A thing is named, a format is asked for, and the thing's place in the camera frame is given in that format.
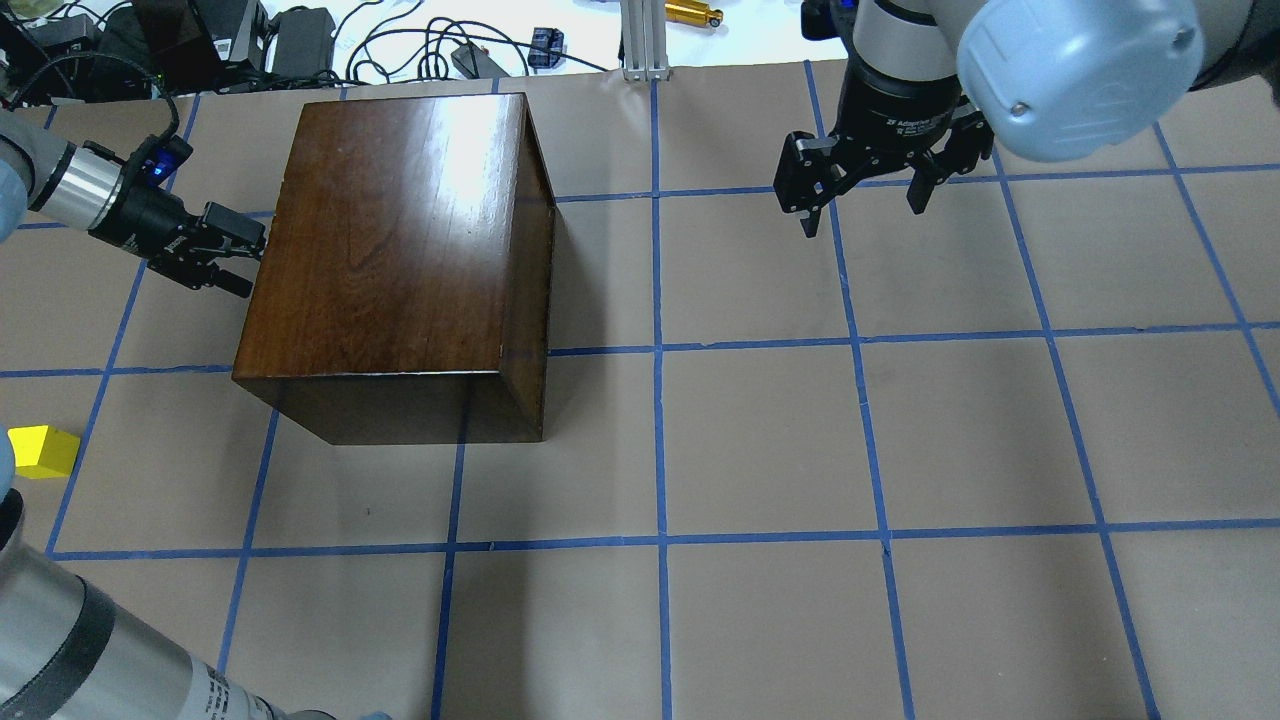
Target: wooden box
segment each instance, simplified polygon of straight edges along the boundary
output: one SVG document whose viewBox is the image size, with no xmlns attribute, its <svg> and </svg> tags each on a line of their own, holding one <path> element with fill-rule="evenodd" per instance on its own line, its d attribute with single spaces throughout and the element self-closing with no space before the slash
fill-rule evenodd
<svg viewBox="0 0 1280 720">
<path fill-rule="evenodd" d="M 232 378 L 334 445 L 541 439 L 553 213 L 524 95 L 306 105 Z"/>
</svg>

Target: yellow block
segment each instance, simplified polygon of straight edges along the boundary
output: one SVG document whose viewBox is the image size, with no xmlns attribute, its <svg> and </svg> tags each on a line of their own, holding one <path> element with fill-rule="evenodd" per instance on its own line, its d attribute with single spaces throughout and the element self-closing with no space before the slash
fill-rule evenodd
<svg viewBox="0 0 1280 720">
<path fill-rule="evenodd" d="M 31 480 L 69 478 L 76 469 L 79 438 L 52 425 L 9 430 L 17 471 Z"/>
</svg>

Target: small blue object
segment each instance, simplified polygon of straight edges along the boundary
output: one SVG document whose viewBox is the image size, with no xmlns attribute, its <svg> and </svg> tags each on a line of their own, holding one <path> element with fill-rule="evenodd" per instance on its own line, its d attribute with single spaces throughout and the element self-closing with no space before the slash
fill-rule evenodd
<svg viewBox="0 0 1280 720">
<path fill-rule="evenodd" d="M 534 41 L 530 42 L 529 67 L 550 69 L 564 60 L 564 33 L 553 27 L 535 27 Z"/>
<path fill-rule="evenodd" d="M 1149 127 L 1203 59 L 1193 0 L 991 0 L 956 69 L 1005 146 L 1057 163 Z"/>
<path fill-rule="evenodd" d="M 0 163 L 0 242 L 13 234 L 26 215 L 27 183 L 8 163 Z"/>
</svg>

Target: black electronic device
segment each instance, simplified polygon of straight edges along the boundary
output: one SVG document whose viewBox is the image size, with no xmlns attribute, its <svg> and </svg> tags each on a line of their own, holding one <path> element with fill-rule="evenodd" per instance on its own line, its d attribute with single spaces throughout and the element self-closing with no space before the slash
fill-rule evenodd
<svg viewBox="0 0 1280 720">
<path fill-rule="evenodd" d="M 151 59 L 147 38 L 133 8 L 128 5 L 115 10 L 106 18 L 99 51 L 133 60 L 151 74 L 159 68 Z M 90 87 L 84 99 L 96 102 L 113 100 L 145 100 L 151 97 L 151 82 L 120 63 L 109 60 L 95 61 L 90 72 Z"/>
<path fill-rule="evenodd" d="M 236 69 L 262 69 L 266 10 L 259 0 L 134 0 L 142 35 L 177 92 L 211 90 Z"/>
<path fill-rule="evenodd" d="M 40 69 L 49 59 L 65 55 L 68 53 L 83 53 L 96 50 L 101 32 L 87 14 L 73 15 L 70 18 L 58 18 L 44 24 L 26 28 L 10 28 L 18 35 L 8 32 L 12 42 L 5 42 L 4 47 L 9 53 L 9 81 L 20 85 L 32 73 Z M 36 97 L 83 97 L 91 85 L 90 73 L 93 61 L 90 59 L 76 60 L 61 65 L 61 73 L 70 83 L 70 88 L 63 78 L 50 73 L 40 82 L 40 91 Z"/>
<path fill-rule="evenodd" d="M 230 67 L 266 69 L 266 26 L 261 0 L 195 0 L 218 58 Z"/>
<path fill-rule="evenodd" d="M 0 9 L 8 10 L 8 4 L 0 3 Z M 5 51 L 8 64 L 5 74 L 13 86 L 22 85 L 31 73 L 49 61 L 44 49 L 8 12 L 0 13 L 0 49 Z M 49 73 L 31 88 L 29 97 L 32 102 L 49 102 L 50 97 L 67 97 L 73 94 L 74 90 L 68 87 L 61 77 Z"/>
<path fill-rule="evenodd" d="M 301 78 L 333 68 L 334 22 L 329 10 L 289 10 L 278 14 L 271 24 L 276 28 L 273 74 Z"/>
<path fill-rule="evenodd" d="M 458 45 L 449 53 L 453 67 L 467 79 L 511 77 L 475 42 Z"/>
</svg>

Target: cable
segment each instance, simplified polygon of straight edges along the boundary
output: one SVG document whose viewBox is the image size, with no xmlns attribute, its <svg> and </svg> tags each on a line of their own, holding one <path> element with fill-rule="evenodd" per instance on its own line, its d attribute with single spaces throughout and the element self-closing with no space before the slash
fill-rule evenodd
<svg viewBox="0 0 1280 720">
<path fill-rule="evenodd" d="M 346 15 L 342 17 L 342 22 L 338 23 L 338 29 L 335 29 L 334 33 L 333 33 L 334 41 L 337 41 L 339 37 L 342 37 L 342 28 L 346 27 L 347 20 L 349 20 L 352 18 L 352 15 L 355 15 L 356 13 L 358 13 L 361 8 L 370 8 L 372 5 L 381 5 L 381 4 L 383 4 L 383 0 L 365 0 L 360 5 L 356 5 L 355 8 L 352 8 L 349 13 L 347 13 Z"/>
<path fill-rule="evenodd" d="M 178 133 L 178 122 L 179 122 L 178 105 L 173 101 L 173 96 L 169 94 L 168 90 L 164 88 L 164 83 L 160 82 L 160 78 L 148 73 L 146 68 L 143 68 L 142 65 L 134 63 L 128 58 L 111 55 L 110 53 L 97 53 L 97 51 L 68 53 L 65 55 L 59 55 L 58 58 L 45 63 L 38 70 L 36 70 L 29 78 L 27 78 L 27 82 L 22 83 L 22 87 L 19 87 L 18 92 L 14 94 L 13 96 L 13 100 L 9 105 L 9 110 L 13 111 L 15 108 L 18 108 L 18 105 L 20 105 L 22 101 L 26 99 L 27 94 L 31 92 L 32 86 L 36 85 L 36 81 L 40 79 L 40 76 L 45 74 L 55 65 L 70 60 L 86 60 L 86 59 L 96 60 L 97 58 L 114 60 L 123 65 L 128 65 L 129 68 L 136 70 L 140 76 L 151 81 L 151 85 L 160 91 L 160 97 L 169 105 L 169 127 L 165 128 L 164 133 L 160 136 L 160 145 L 163 146 L 164 143 L 169 142 L 169 138 Z"/>
<path fill-rule="evenodd" d="M 106 27 L 106 20 L 111 19 L 111 13 L 119 10 L 120 8 L 128 8 L 131 5 L 133 5 L 131 0 L 124 0 L 123 3 L 116 3 L 115 5 L 108 8 L 106 12 L 102 13 L 102 27 Z"/>
<path fill-rule="evenodd" d="M 380 31 L 383 28 L 383 26 L 385 26 L 387 23 L 392 23 L 392 22 L 396 22 L 396 20 L 399 20 L 399 19 L 403 19 L 403 18 L 407 18 L 407 17 L 412 15 L 415 12 L 417 12 L 419 8 L 422 6 L 422 3 L 425 3 L 425 1 L 426 0 L 417 0 L 416 3 L 413 3 L 413 6 L 410 8 L 408 10 L 406 10 L 406 12 L 398 14 L 398 15 L 392 15 L 389 18 L 383 18 L 381 20 L 378 22 L 378 24 L 375 24 L 372 27 L 372 29 L 370 29 L 367 33 L 365 33 L 365 38 L 367 40 L 369 36 L 371 36 L 371 35 L 376 33 L 378 31 Z M 378 72 L 378 74 L 383 76 L 383 82 L 390 82 L 390 79 L 392 79 L 390 76 L 393 76 L 393 74 L 403 70 L 406 67 L 408 67 L 408 64 L 413 61 L 413 56 L 416 55 L 416 53 L 415 53 L 415 55 L 410 55 L 410 59 L 404 60 L 404 63 L 401 67 L 398 67 L 394 70 L 390 70 L 388 73 L 387 69 L 383 68 L 381 64 L 379 64 L 378 61 L 375 61 L 374 56 L 369 54 L 369 47 L 367 46 L 365 46 L 365 58 L 366 58 L 367 61 L 366 60 L 356 61 L 356 55 L 358 55 L 358 54 L 360 54 L 358 51 L 355 51 L 355 53 L 352 53 L 347 58 L 347 76 L 346 77 L 356 77 L 356 76 L 358 76 L 360 74 L 360 67 L 364 65 L 364 64 L 369 64 L 369 65 L 372 65 L 374 70 Z"/>
<path fill-rule="evenodd" d="M 384 31 L 381 31 L 381 32 L 379 32 L 379 33 L 374 33 L 374 35 L 370 35 L 370 36 L 369 36 L 369 37 L 366 37 L 366 38 L 365 38 L 365 40 L 364 40 L 364 41 L 362 41 L 362 42 L 361 42 L 360 45 L 357 45 L 357 46 L 356 46 L 356 49 L 355 49 L 355 53 L 352 53 L 352 55 L 356 55 L 356 54 L 358 54 L 358 53 L 360 53 L 361 50 L 364 50 L 364 49 L 365 49 L 365 47 L 366 47 L 367 45 L 370 45 L 371 42 L 376 41 L 376 40 L 379 40 L 379 38 L 381 38 L 381 37 L 388 37 L 388 36 L 392 36 L 392 35 L 408 35 L 408 33 L 420 33 L 420 35 L 422 35 L 424 37 L 426 37 L 428 42 L 430 42 L 430 41 L 431 41 L 431 35 L 436 35 L 436 36 L 438 36 L 438 37 L 436 37 L 436 44 L 439 44 L 439 40 L 440 40 L 440 38 L 444 38 L 444 37 L 448 37 L 448 38 L 451 38 L 451 40 L 456 40 L 456 38 L 458 38 L 458 37 L 466 37 L 466 38 L 468 38 L 468 40 L 480 40 L 480 41 L 483 41 L 483 42 L 500 42 L 500 44 L 509 44 L 509 45 L 512 45 L 512 46 L 515 46 L 515 47 L 525 47 L 525 49 L 530 49 L 530 47 L 534 47 L 534 45 L 530 45 L 530 44 L 527 44 L 527 42 L 518 42 L 518 41 L 515 41 L 515 40 L 511 40 L 511 38 L 498 38 L 498 37 L 485 37 L 485 36 L 472 36 L 472 35 L 468 35 L 468 33 L 466 33 L 466 32 L 447 32 L 447 31 L 438 31 L 438 29 L 424 29 L 424 28 L 397 28 L 397 29 L 384 29 Z M 581 65 L 585 65 L 585 67 L 588 67 L 588 68 L 591 68 L 593 70 L 599 70 L 599 72 L 602 72 L 602 73 L 607 73 L 607 72 L 609 72 L 609 69 L 608 69 L 608 68 L 603 68 L 603 67 L 600 67 L 600 65 L 596 65 L 595 63 L 591 63 L 591 61 L 589 61 L 589 60 L 584 60 L 584 59 L 581 59 L 581 58 L 575 58 L 573 55 L 570 55 L 570 54 L 567 54 L 567 53 L 559 53 L 559 51 L 556 51 L 556 50 L 548 50 L 548 54 L 550 54 L 550 55 L 556 55 L 556 56 L 559 56 L 559 58 L 564 58 L 566 60 L 571 60 L 571 61 L 573 61 L 573 63 L 579 63 L 579 64 L 581 64 Z M 424 58 L 422 60 L 420 60 L 420 61 L 419 61 L 419 64 L 421 65 L 424 60 L 426 60 L 426 58 Z M 347 79 L 355 79 L 355 78 L 353 78 L 353 77 L 351 76 L 351 73 L 349 73 L 349 72 L 348 72 L 348 74 L 347 74 Z"/>
</svg>

